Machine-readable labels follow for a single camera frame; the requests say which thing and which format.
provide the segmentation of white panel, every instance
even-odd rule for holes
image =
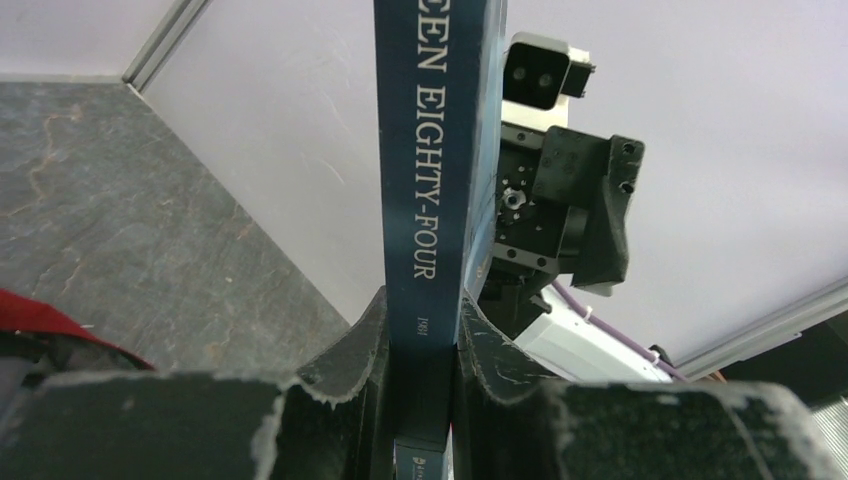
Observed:
[[[839,0],[511,2],[592,53],[572,128],[644,140],[631,270],[582,296],[673,358],[848,274]],[[147,92],[348,319],[382,282],[370,2],[215,0]]]
[[[121,76],[174,0],[3,0],[0,74]]]

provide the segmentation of cable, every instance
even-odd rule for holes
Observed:
[[[670,376],[676,378],[677,380],[680,380],[681,382],[688,382],[689,381],[682,373],[678,372],[677,369],[675,369],[674,367],[672,367],[668,363],[664,362],[663,360],[657,361],[657,355],[658,354],[651,353],[650,351],[645,349],[643,346],[641,346],[638,343],[631,340],[627,335],[616,330],[612,325],[610,325],[610,324],[604,322],[603,320],[601,320],[600,318],[592,315],[592,310],[587,309],[586,307],[581,305],[580,302],[578,302],[574,297],[571,296],[570,293],[568,293],[568,290],[566,290],[565,287],[563,287],[562,284],[559,283],[558,280],[554,280],[552,285],[553,285],[554,289],[557,291],[557,293],[559,294],[559,296],[562,297],[563,301],[565,303],[567,303],[568,306],[577,313],[577,315],[585,318],[586,321],[588,321],[592,325],[598,327],[602,331],[606,332],[609,336],[611,336],[611,337],[615,338],[616,340],[618,340],[619,342],[627,345],[628,347],[630,347],[634,352],[638,353],[639,356],[641,356],[645,360],[647,360],[651,363],[654,363],[656,361],[657,367],[659,367],[660,370],[664,371],[665,373],[669,374]]]

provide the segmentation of book spine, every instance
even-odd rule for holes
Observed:
[[[441,475],[461,293],[488,269],[493,218],[474,210],[494,212],[498,133],[486,129],[500,128],[504,11],[502,0],[374,0],[399,478]]]

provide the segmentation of red trim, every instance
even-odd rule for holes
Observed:
[[[46,303],[36,302],[0,288],[0,330],[70,335],[117,350],[136,363],[153,370],[153,365],[123,348],[105,342]]]

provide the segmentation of marble floor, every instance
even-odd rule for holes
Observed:
[[[162,369],[291,369],[348,328],[120,84],[0,83],[0,288]]]

